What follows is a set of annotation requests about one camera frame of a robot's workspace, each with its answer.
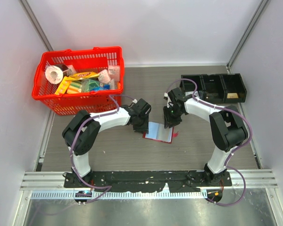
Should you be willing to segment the red leather card holder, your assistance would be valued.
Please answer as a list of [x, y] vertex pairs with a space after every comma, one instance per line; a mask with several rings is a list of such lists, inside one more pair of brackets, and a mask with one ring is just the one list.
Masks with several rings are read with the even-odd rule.
[[158, 142], [171, 144], [173, 138], [178, 136], [174, 133], [174, 128], [164, 128], [164, 125], [156, 122], [149, 122], [149, 131], [144, 132], [143, 138]]

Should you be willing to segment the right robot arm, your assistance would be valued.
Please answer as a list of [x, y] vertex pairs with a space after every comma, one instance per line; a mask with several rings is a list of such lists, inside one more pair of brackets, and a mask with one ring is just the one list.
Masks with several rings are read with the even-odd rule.
[[249, 137], [244, 118], [235, 106], [213, 105], [179, 88], [164, 94], [167, 101], [163, 107], [164, 127], [173, 128], [182, 122], [182, 115], [196, 115], [210, 123], [215, 148], [210, 160], [204, 166], [204, 182], [214, 186], [221, 181], [226, 165], [235, 148], [240, 147]]

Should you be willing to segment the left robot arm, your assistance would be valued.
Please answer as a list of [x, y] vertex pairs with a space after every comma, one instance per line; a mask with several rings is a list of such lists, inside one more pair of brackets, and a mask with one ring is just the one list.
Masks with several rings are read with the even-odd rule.
[[89, 164], [89, 151], [98, 134], [104, 130], [117, 126], [132, 125], [133, 130], [139, 133], [149, 131], [149, 114], [151, 105], [144, 99], [134, 99], [130, 105], [122, 105], [112, 99], [116, 109], [88, 113], [80, 110], [62, 132], [62, 137], [69, 149], [72, 174], [80, 187], [108, 189], [110, 186], [93, 186], [92, 170]]

